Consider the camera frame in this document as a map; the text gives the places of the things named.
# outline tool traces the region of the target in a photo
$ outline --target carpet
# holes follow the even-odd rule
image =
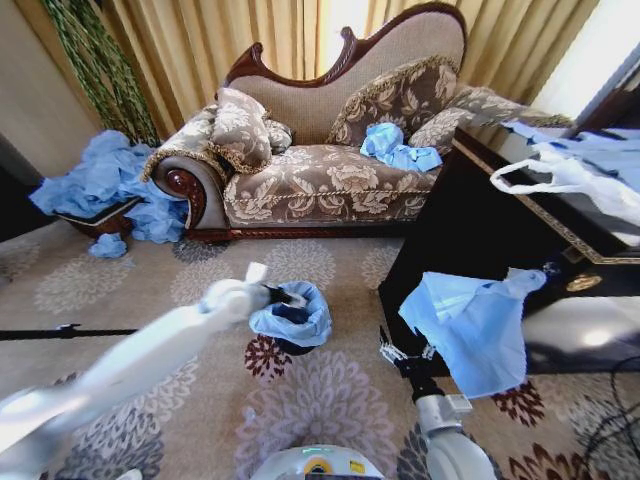
[[[312,443],[359,450],[388,478],[429,478],[411,388],[377,351],[384,317],[375,288],[400,240],[130,240],[114,260],[88,256],[89,244],[63,222],[0,244],[0,272],[12,280],[0,287],[0,328],[142,327],[196,301],[215,280],[242,278],[256,260],[270,265],[274,283],[318,285],[334,332],[302,357],[245,324],[214,336],[150,392],[77,431],[49,478],[112,480],[135,467],[145,479],[245,479],[271,453]],[[4,342],[0,397],[73,378],[117,340]],[[456,392],[451,379],[438,383]],[[640,374],[620,374],[617,384],[625,405],[638,401]],[[513,480],[575,478],[591,434],[617,413],[606,374],[532,376],[472,403],[465,432]],[[619,423],[601,429],[608,438],[577,478],[640,478]],[[630,435],[640,444],[638,423]]]

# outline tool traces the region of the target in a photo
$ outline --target white plastic bag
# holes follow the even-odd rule
[[[490,177],[493,186],[513,195],[536,192],[584,193],[602,213],[640,226],[640,194],[618,180],[594,175],[580,160],[547,149],[545,144],[533,145],[533,148],[540,151],[540,160],[527,159],[496,170]],[[535,172],[551,173],[551,183],[508,185],[501,178],[525,167]]]

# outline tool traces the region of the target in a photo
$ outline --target blue cloth on sofa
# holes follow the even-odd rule
[[[426,172],[442,164],[433,147],[408,147],[402,144],[404,135],[393,123],[379,123],[367,128],[360,153],[393,168]]]

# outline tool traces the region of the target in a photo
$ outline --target wall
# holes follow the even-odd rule
[[[577,118],[640,43],[640,2],[601,0],[533,102]]]
[[[0,32],[0,134],[41,175],[62,175],[99,125],[8,0],[0,1]]]

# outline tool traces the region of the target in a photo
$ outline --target sofa leg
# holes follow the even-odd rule
[[[208,228],[206,230],[187,229],[185,236],[192,240],[200,240],[208,243],[228,242],[234,239],[231,233],[232,231],[233,230],[227,228]]]

